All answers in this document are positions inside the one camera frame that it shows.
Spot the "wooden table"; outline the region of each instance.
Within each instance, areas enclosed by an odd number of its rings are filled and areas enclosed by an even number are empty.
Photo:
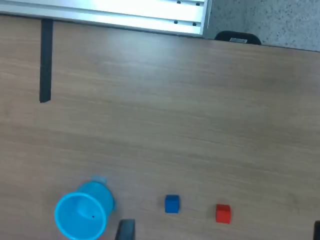
[[[55,204],[91,175],[118,204],[101,239],[312,239],[319,53],[58,22],[40,104],[40,29],[0,17],[0,239],[64,239]]]

